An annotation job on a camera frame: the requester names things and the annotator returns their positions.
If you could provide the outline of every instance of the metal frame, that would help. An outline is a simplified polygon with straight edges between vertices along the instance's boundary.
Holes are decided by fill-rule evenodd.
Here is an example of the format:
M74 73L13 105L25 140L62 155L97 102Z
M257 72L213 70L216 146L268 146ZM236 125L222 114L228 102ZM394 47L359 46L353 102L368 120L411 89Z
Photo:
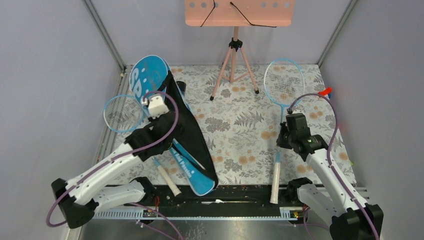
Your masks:
M99 16L99 13L97 12L96 8L94 7L94 4L91 0L82 0L85 7L87 8L88 12L90 13L95 26L100 31L100 35L103 38L104 42L106 43L107 47L110 50L110 53L112 53L113 58L115 59L116 63L120 67L122 71L125 70L125 63L124 60L122 60L121 55L119 54L117 48L115 47L114 42L111 39L111 36L109 35L108 31L106 30L105 25L102 22L102 19Z
M347 5L346 9L343 12L343 15L341 16L340 20L337 23L337 26L335 27L334 31L331 34L330 39L327 42L327 45L325 45L324 50L321 53L321 56L319 56L318 67L321 68L323 65L323 62L327 58L327 55L329 54L330 49L333 46L334 41L339 36L339 33L342 31L343 27L345 26L346 21L348 20L349 16L352 13L352 10L356 6L358 0L350 0L349 4Z

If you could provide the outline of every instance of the tripod leg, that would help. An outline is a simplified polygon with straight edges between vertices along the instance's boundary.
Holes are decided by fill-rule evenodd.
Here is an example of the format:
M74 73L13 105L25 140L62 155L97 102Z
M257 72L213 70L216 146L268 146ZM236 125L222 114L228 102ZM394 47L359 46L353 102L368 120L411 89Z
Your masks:
M232 36L233 41L237 41L239 39L239 27L234 27L234 35ZM236 54L237 51L235 48L232 49L232 55L231 55L231 74L229 76L229 82L234 82L234 73L236 71Z
M250 78L252 79L253 87L254 87L254 93L259 93L259 88L256 86L255 78L253 77L253 73L251 70L251 66L249 65L248 58L246 57L245 50L243 47L240 47L241 55L243 56L244 62L246 63L247 71L249 72Z
M218 86L220 85L220 81L221 81L221 78L223 77L223 73L224 73L225 67L227 65L228 58L230 57L230 54L231 54L231 47L228 48L228 52L226 53L224 63L222 64L221 72L219 72L218 79L216 80L216 83L215 83L215 89L212 92L212 96L210 96L211 101L214 100L215 93L217 92Z

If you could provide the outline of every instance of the black cord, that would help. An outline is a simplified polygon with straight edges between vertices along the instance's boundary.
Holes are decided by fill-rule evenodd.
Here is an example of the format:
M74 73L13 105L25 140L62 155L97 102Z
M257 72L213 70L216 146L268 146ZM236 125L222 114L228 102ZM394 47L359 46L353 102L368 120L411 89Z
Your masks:
M216 4L215 4L215 0L213 0L213 8L212 10L210 10L209 14L207 15L207 17L204 19L203 23L200 25L200 27L203 27L203 24L205 24L206 20L208 20L209 16L211 15L212 11L216 8Z
M241 15L243 15L244 19L246 19L246 21L251 25L251 26L257 26L257 27L268 27L268 28L276 28L276 26L267 26L267 25L258 25L258 24L253 24L251 23L251 21L249 21L249 19L242 13L242 11L240 11L240 9L234 5L234 3L232 1L229 2L229 4L233 5L235 7L235 9L238 10L239 13L241 13Z

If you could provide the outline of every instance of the red tag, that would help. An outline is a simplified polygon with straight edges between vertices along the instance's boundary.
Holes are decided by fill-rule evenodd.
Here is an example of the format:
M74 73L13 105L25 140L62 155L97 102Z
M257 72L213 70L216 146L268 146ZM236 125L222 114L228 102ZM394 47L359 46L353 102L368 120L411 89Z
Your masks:
M319 95L325 96L330 94L333 91L333 89L331 87L327 87L324 91L320 91L318 92Z

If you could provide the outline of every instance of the metal surface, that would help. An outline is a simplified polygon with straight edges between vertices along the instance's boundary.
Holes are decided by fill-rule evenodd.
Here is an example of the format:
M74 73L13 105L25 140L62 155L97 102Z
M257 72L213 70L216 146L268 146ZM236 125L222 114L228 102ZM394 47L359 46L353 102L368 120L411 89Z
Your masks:
M321 68L321 66L323 65L323 62L326 59L327 55L329 54L329 51L334 41L336 40L337 36L339 35L346 21L348 20L349 15L351 14L357 2L358 0L350 0L349 4L346 7L346 10L344 10L343 15L341 16L340 20L337 23L337 26L335 27L333 33L331 34L331 37L328 40L327 45L325 45L324 51L322 51L321 56L319 56L318 62L316 63L318 64L318 67Z
M109 48L110 52L113 55L113 58L115 59L116 63L120 67L121 70L125 69L125 63L124 60L122 60L121 55L119 54L117 48L114 45L114 42L111 39L111 36L109 35L108 31L105 28L105 25L102 22L102 19L100 18L96 8L94 7L91 0L82 0L82 2L85 4L88 12L90 13L95 26L100 31L101 37L105 41L107 47Z
M310 221L321 223L311 214ZM165 240L159 233L140 228L134 220L93 219L81 231L79 240ZM293 227L287 221L173 221L186 240L308 240L303 226ZM156 220L150 226L160 229L170 236L177 234L163 220ZM331 239L328 230L309 226L316 240Z

